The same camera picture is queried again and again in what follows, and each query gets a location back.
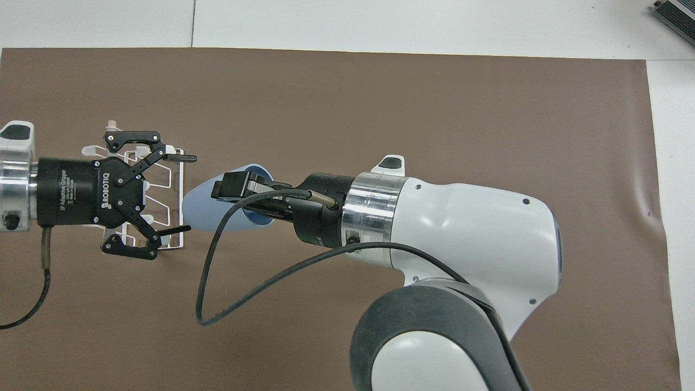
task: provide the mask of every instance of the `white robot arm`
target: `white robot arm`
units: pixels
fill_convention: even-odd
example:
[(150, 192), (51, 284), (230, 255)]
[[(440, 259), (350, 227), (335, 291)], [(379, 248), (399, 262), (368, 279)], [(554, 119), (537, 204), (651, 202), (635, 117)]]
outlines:
[[(267, 199), (261, 201), (264, 191)], [(289, 191), (305, 192), (297, 193), (304, 199), (292, 198)], [(222, 219), (199, 290), (200, 324), (221, 319), (289, 273), (348, 253), (403, 271), (406, 285), (376, 300), (355, 329), (350, 365), (356, 389), (530, 389), (509, 338), (557, 291), (562, 269), (557, 221), (540, 200), (405, 177), (398, 155), (388, 155), (356, 177), (314, 173), (291, 190), (254, 173), (227, 173), (212, 196), (240, 201), (227, 218), (243, 207), (291, 221), (301, 240), (336, 250), (280, 273), (205, 320), (200, 312), (204, 281)], [(423, 259), (422, 252), (439, 260), (439, 266)]]

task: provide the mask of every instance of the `brown paper surface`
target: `brown paper surface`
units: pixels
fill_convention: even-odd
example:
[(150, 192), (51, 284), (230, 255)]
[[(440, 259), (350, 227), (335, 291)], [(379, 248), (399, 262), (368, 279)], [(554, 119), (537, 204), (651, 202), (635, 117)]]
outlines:
[[(407, 174), (525, 193), (564, 237), (562, 286), (514, 338), (535, 390), (679, 390), (643, 61), (248, 49), (4, 49), (0, 122), (39, 157), (80, 159), (109, 119), (196, 154), (186, 187), (247, 163), (283, 182)], [(41, 310), (0, 333), (2, 390), (351, 390), (362, 312), (400, 272), (339, 257), (195, 323), (208, 232), (154, 262), (56, 227)], [(0, 236), (0, 323), (42, 284), (40, 230)], [(322, 251), (290, 224), (222, 238), (205, 313)]]

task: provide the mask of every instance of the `robot cable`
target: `robot cable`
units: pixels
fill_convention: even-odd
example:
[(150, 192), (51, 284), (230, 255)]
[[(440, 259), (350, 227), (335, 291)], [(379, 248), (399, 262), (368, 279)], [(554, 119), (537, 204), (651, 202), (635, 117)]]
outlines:
[(344, 254), (344, 253), (351, 253), (352, 251), (356, 250), (362, 250), (366, 248), (391, 248), (394, 250), (403, 250), (407, 251), (408, 253), (415, 254), (419, 257), (422, 257), (424, 260), (427, 260), (434, 266), (437, 266), (440, 268), (442, 271), (447, 273), (449, 276), (451, 276), (454, 280), (462, 282), (467, 284), (468, 281), (466, 281), (463, 277), (461, 277), (458, 273), (456, 273), (454, 270), (452, 270), (449, 266), (446, 266), (442, 261), (439, 261), (437, 258), (432, 257), (431, 255), (425, 253), (424, 251), (421, 251), (417, 248), (407, 246), (404, 244), (398, 244), (398, 243), (391, 243), (391, 242), (366, 242), (366, 243), (355, 243), (355, 244), (348, 244), (343, 247), (339, 248), (334, 248), (332, 250), (328, 250), (324, 253), (314, 255), (313, 257), (310, 257), (304, 261), (298, 262), (297, 264), (294, 264), (287, 269), (279, 272), (278, 274), (274, 275), (273, 277), (267, 279), (265, 282), (262, 284), (258, 285), (254, 289), (248, 291), (246, 294), (241, 296), (236, 302), (231, 304), (229, 307), (225, 308), (224, 310), (220, 311), (219, 313), (213, 315), (209, 319), (204, 319), (202, 315), (202, 310), (203, 310), (203, 300), (205, 297), (205, 287), (207, 285), (208, 281), (208, 275), (210, 272), (210, 265), (212, 263), (213, 257), (215, 256), (215, 250), (217, 248), (218, 242), (220, 241), (220, 237), (222, 236), (222, 231), (224, 231), (224, 227), (227, 225), (227, 222), (231, 218), (231, 216), (237, 212), (239, 209), (252, 204), (253, 202), (258, 202), (260, 200), (265, 200), (268, 198), (274, 198), (274, 197), (279, 197), (279, 196), (284, 196), (284, 197), (292, 197), (292, 198), (302, 198), (302, 199), (309, 199), (311, 198), (311, 192), (307, 190), (299, 190), (299, 189), (284, 189), (284, 190), (276, 190), (276, 191), (268, 191), (265, 193), (259, 193), (259, 194), (254, 194), (249, 197), (246, 197), (242, 199), (241, 201), (238, 201), (234, 206), (229, 208), (227, 213), (224, 214), (222, 217), (222, 220), (220, 221), (220, 224), (215, 231), (215, 235), (213, 236), (212, 241), (210, 242), (210, 248), (208, 249), (208, 254), (205, 258), (205, 264), (203, 266), (203, 272), (200, 277), (200, 285), (198, 287), (198, 295), (197, 299), (195, 302), (195, 316), (198, 321), (198, 324), (202, 326), (209, 326), (211, 324), (214, 324), (224, 318), (225, 316), (229, 315), (232, 313), (234, 310), (238, 309), (242, 305), (244, 305), (246, 302), (251, 300), (254, 296), (257, 294), (261, 293), (263, 290), (269, 288), (271, 285), (275, 284), (276, 282), (282, 280), (283, 278), (289, 276), (290, 274), (293, 274), (297, 271), (300, 271), (304, 269), (307, 266), (311, 266), (313, 264), (316, 264), (320, 261), (323, 261), (325, 259), (334, 257), (336, 255)]
[(43, 227), (41, 234), (41, 267), (44, 269), (44, 287), (41, 289), (41, 295), (38, 301), (36, 301), (36, 304), (34, 304), (33, 308), (31, 308), (26, 315), (12, 323), (1, 324), (0, 330), (6, 330), (24, 323), (39, 310), (39, 307), (41, 307), (46, 300), (48, 288), (51, 286), (51, 228), (50, 226)]

